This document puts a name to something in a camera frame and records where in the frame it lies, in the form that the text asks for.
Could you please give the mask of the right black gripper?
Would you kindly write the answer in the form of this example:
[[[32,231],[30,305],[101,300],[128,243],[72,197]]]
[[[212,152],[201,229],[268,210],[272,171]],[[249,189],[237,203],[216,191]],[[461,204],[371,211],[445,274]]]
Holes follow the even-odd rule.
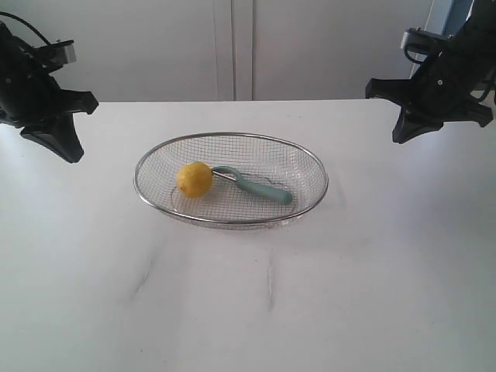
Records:
[[[455,36],[445,50],[425,57],[411,80],[371,78],[365,98],[405,105],[392,130],[392,141],[403,144],[446,122],[485,127],[494,116],[482,101],[493,89],[494,37]]]

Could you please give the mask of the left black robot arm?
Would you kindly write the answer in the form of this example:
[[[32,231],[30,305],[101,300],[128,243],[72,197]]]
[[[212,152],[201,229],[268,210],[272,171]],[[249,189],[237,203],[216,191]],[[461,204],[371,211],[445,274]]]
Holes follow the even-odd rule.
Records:
[[[62,89],[50,75],[76,61],[74,41],[50,43],[24,19],[14,19],[31,29],[44,46],[30,46],[1,23],[1,123],[20,129],[20,136],[55,153],[70,164],[84,150],[74,128],[73,114],[92,114],[98,101],[89,91]]]

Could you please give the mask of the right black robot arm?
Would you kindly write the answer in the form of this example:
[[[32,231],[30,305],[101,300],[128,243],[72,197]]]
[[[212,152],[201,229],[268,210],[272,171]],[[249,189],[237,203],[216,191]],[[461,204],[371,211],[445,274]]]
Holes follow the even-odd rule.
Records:
[[[382,98],[401,109],[392,131],[394,143],[440,130],[447,122],[487,126],[494,118],[483,100],[495,89],[495,3],[475,1],[453,36],[408,29],[401,41],[405,56],[421,54],[409,79],[368,82],[366,98]]]

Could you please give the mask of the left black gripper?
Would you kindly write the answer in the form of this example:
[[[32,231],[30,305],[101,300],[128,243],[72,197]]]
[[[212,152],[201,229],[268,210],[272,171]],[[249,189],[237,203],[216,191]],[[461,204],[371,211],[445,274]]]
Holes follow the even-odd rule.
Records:
[[[84,150],[74,128],[74,113],[91,115],[98,107],[90,91],[60,89],[50,73],[61,69],[53,47],[1,47],[1,122],[70,164]]]

